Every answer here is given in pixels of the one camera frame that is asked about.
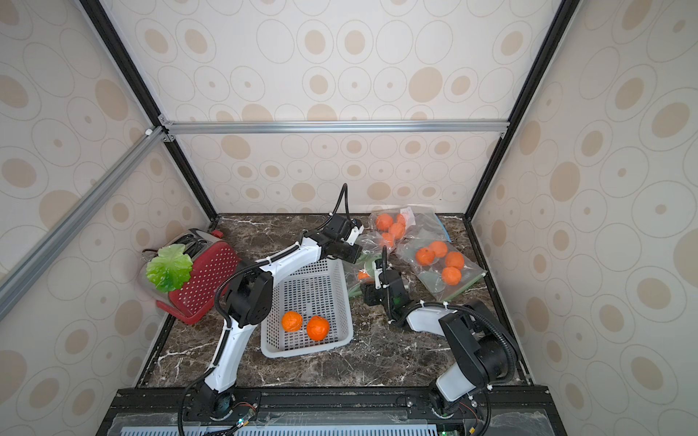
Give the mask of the green zip-top bag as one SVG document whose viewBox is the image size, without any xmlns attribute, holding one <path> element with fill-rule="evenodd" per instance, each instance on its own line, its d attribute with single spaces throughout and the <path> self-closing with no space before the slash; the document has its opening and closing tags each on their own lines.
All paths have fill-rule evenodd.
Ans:
<svg viewBox="0 0 698 436">
<path fill-rule="evenodd" d="M 367 239 L 359 242 L 362 247 L 362 252 L 354 263 L 343 261 L 343 269 L 345 274 L 345 284 L 349 299 L 356 298 L 361 295 L 361 286 L 374 282 L 374 269 L 376 261 L 380 260 L 383 254 L 383 243 L 378 243 L 376 239 Z M 370 282 L 360 282 L 357 275 L 360 271 L 366 271 L 373 279 Z"/>
</svg>

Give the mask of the orange taken out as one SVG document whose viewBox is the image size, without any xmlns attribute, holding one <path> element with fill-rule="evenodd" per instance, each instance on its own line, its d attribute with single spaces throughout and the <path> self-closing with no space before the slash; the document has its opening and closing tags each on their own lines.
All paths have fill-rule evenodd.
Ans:
<svg viewBox="0 0 698 436">
<path fill-rule="evenodd" d="M 282 328 L 285 332 L 298 332 L 303 326 L 303 316 L 298 312 L 286 312 L 281 321 Z"/>
<path fill-rule="evenodd" d="M 321 342 L 330 332 L 330 323 L 325 318 L 313 316 L 306 326 L 307 336 L 314 342 Z"/>
</svg>

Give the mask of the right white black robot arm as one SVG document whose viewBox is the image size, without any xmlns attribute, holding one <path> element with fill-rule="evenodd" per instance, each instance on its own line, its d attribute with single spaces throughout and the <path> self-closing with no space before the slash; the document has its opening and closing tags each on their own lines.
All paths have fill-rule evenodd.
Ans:
<svg viewBox="0 0 698 436">
<path fill-rule="evenodd" d="M 449 415 L 463 397 L 514 379 L 519 348 L 483 302 L 417 302 L 410 298 L 401 273 L 389 265 L 388 257 L 383 248 L 374 261 L 374 282 L 362 286 L 364 301 L 382 306 L 389 323 L 447 340 L 454 364 L 430 384 L 429 399 L 437 414 Z"/>
</svg>

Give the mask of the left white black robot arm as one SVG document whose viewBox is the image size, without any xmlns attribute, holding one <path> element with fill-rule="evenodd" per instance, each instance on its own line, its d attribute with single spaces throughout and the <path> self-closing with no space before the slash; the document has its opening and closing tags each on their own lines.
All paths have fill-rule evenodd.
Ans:
<svg viewBox="0 0 698 436">
<path fill-rule="evenodd" d="M 224 321 L 221 337 L 206 372 L 184 390 L 177 413 L 179 427 L 196 410 L 215 421 L 229 416 L 243 353 L 256 326 L 271 312 L 274 287 L 325 258 L 356 262 L 362 251 L 356 240 L 363 231 L 361 221 L 351 217 L 348 186 L 342 185 L 334 209 L 321 225 L 303 231 L 284 250 L 239 267 L 219 285 L 214 308 Z"/>
</svg>

